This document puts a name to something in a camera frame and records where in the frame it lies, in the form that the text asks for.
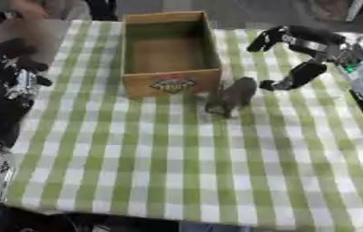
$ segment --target printed logo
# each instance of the printed logo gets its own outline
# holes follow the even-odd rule
[[[176,94],[195,84],[196,83],[191,79],[170,79],[154,82],[150,87],[162,92]]]

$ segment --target gray rat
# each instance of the gray rat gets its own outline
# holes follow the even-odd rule
[[[223,115],[225,118],[232,116],[235,107],[244,107],[257,91],[257,82],[251,77],[243,77],[232,86],[224,89],[224,86],[209,95],[205,111]]]

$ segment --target cardboard box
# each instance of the cardboard box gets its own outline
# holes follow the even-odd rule
[[[123,81],[129,97],[217,88],[221,63],[205,12],[124,18]]]

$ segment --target robotic hand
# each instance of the robotic hand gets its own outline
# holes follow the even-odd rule
[[[294,67],[281,81],[262,81],[261,89],[288,91],[300,88],[326,72],[325,63],[333,63],[349,82],[351,96],[363,111],[363,38],[349,44],[344,36],[329,31],[278,26],[262,32],[247,51],[267,52],[277,43],[287,43],[294,52],[305,53],[311,58]]]
[[[23,39],[0,43],[0,143],[31,109],[37,84],[52,84],[38,73],[48,66],[28,57],[35,52]]]
[[[325,62],[333,62],[339,55],[339,48],[346,38],[323,30],[303,26],[278,26],[262,32],[250,46],[248,52],[267,52],[277,43],[287,43],[298,53],[305,53],[311,59],[290,71],[280,82],[272,80],[260,83],[260,88],[274,90],[297,89],[327,71]]]

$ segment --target gingham tablecloth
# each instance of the gingham tablecloth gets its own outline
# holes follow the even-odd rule
[[[304,231],[363,231],[363,115],[336,72],[258,91],[231,120],[205,98],[130,101],[120,23],[74,21],[14,147],[8,204]],[[224,79],[278,80],[308,59],[216,30]]]

